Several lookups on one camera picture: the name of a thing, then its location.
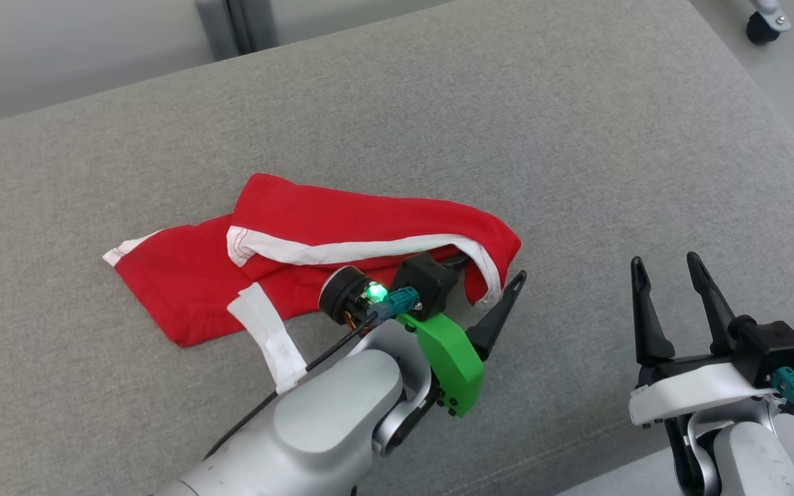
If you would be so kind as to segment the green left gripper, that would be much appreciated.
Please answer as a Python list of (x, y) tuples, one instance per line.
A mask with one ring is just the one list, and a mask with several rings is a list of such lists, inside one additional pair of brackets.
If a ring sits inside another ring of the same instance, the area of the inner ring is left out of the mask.
[[(444, 268), (461, 271), (470, 261), (467, 254), (456, 254), (444, 261)], [(527, 272), (520, 270), (505, 285), (497, 304), (466, 333), (443, 313), (426, 320), (407, 313), (397, 316), (399, 323), (415, 333), (429, 368), (437, 377), (439, 389), (444, 392), (445, 407), (459, 418), (469, 414), (481, 395), (485, 378), (483, 363), (489, 359), (526, 280)]]

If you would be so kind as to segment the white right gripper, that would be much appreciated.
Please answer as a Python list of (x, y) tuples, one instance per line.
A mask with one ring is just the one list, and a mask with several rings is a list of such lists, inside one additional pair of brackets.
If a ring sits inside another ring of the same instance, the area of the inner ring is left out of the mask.
[(736, 316), (700, 255), (687, 252), (686, 263), (708, 318), (712, 338), (709, 349), (714, 355), (672, 359), (675, 348), (666, 339), (653, 308), (648, 272), (642, 258), (634, 257), (631, 304), (636, 363), (642, 365), (629, 399), (629, 417), (634, 426), (776, 393), (768, 385), (753, 386), (731, 363), (729, 355), (736, 339), (728, 328)]

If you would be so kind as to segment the red garment with white trim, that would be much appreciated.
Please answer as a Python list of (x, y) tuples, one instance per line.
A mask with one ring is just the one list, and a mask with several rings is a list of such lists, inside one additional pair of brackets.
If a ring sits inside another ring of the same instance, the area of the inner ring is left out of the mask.
[(318, 311), (338, 268), (354, 266), (387, 285), (407, 256), (463, 252), (471, 260), (467, 300), (479, 307), (500, 298), (520, 246), (501, 219), (458, 202), (355, 194), (257, 173), (232, 213), (127, 240), (104, 258), (180, 347), (251, 333), (283, 393), (306, 373), (285, 321)]

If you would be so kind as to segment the black caster wheel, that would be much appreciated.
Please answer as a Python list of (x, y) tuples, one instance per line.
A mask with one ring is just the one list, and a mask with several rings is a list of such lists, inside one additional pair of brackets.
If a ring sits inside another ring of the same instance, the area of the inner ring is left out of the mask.
[(781, 7), (780, 0), (749, 0), (754, 8), (747, 21), (746, 37), (756, 46), (777, 40), (791, 29), (791, 22)]

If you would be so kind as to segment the grey partition post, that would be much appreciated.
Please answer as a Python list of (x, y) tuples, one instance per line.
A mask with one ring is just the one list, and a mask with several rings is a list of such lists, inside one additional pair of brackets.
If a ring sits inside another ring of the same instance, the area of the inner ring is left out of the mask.
[(270, 0), (194, 0), (215, 61), (280, 46)]

